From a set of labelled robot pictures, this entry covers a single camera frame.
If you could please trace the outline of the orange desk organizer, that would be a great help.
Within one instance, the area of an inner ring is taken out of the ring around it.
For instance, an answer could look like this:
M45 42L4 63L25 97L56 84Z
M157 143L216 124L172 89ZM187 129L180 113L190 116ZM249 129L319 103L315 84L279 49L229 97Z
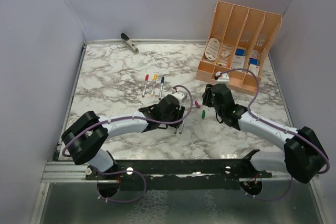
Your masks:
M205 58L204 49L196 79L214 84L214 74L226 71L229 75L229 88L254 95L281 24L280 14L218 1L206 43L207 46L210 38L219 40L218 56L215 61L209 61ZM247 50L243 69L231 68L237 48Z

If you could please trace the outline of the red-tipped white pen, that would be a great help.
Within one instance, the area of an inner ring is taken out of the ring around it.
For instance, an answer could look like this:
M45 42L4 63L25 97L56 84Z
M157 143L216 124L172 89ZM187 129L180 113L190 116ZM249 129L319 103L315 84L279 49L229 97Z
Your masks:
M148 86L148 79L145 79L144 88L143 88L143 91L142 91L142 97L143 98L145 97L147 86Z

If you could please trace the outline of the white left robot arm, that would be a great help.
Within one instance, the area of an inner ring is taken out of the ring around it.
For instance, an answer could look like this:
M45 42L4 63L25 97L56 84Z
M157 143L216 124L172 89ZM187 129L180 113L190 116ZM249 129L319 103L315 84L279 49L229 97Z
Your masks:
M108 151L102 149L103 143L113 137L128 133L143 133L169 126L178 128L185 107L180 100L169 94L157 104L138 109L125 116L103 118L93 111L83 114L62 134L61 139L76 165L89 164L98 170L104 179L115 175L116 162Z

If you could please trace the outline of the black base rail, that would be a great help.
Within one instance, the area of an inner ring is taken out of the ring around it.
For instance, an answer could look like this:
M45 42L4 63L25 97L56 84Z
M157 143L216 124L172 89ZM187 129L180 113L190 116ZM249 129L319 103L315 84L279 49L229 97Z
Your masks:
M118 160L112 171L95 169L86 180L100 187L121 191L146 190L239 190L243 180L270 178L271 173L256 170L251 151L241 159Z

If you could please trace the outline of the grey black stapler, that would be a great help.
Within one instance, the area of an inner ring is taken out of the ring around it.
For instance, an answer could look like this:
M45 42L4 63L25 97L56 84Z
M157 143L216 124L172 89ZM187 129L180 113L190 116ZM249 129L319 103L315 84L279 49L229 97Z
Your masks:
M120 36L122 43L126 45L135 55L139 53L139 49L137 48L137 46L125 33L121 33Z

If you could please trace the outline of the purple-tipped white pen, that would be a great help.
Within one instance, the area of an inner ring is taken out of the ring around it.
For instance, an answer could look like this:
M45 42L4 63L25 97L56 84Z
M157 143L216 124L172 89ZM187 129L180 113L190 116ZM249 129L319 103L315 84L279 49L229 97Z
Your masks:
M159 90L159 100L162 99L163 86L164 86L164 83L161 82L161 84L160 84L160 90Z

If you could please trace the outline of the blue white box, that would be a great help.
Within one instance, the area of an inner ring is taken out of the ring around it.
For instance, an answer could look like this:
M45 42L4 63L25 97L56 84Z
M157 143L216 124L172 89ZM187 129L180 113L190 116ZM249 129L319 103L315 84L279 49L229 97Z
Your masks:
M246 49L237 48L236 52L235 52L235 55L237 55L237 56L246 56L246 52L247 52Z

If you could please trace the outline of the white paper box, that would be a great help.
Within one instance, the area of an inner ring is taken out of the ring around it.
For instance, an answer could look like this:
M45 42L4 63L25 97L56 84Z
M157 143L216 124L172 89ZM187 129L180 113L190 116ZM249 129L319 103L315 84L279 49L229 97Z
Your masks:
M232 69L243 69L245 59L246 59L245 56L234 55L231 68Z

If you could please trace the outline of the magenta-tipped white pen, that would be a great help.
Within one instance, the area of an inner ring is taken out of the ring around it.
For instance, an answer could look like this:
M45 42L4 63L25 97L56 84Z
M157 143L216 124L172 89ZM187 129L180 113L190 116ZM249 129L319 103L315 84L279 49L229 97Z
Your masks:
M180 128L179 128L179 134L182 134L183 133L183 129L184 129L184 125L185 125L185 120L183 120Z

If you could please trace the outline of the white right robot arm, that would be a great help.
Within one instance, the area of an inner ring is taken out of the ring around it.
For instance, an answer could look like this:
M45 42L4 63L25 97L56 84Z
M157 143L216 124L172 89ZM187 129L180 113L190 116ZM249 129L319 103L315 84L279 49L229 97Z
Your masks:
M260 170L279 171L306 184L315 175L329 170L327 154L311 128L286 127L258 116L249 107L237 104L223 83L207 84L202 99L203 105L214 108L219 123L256 135L281 150L257 152L243 162L241 171L246 177L254 177Z

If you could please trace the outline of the orange-tipped white pen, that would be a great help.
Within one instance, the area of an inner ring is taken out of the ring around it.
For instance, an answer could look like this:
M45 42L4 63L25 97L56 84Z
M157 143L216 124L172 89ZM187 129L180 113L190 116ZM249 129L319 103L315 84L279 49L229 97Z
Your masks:
M155 86L156 86L156 80L152 81L152 87L151 87L151 97L155 94Z

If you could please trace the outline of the white oval perforated plate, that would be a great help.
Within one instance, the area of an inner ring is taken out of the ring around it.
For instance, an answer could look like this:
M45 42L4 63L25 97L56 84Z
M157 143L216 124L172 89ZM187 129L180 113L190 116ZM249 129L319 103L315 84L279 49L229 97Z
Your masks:
M205 58L209 61L215 61L218 56L219 48L220 48L219 40L216 38L210 38L205 48L204 52Z

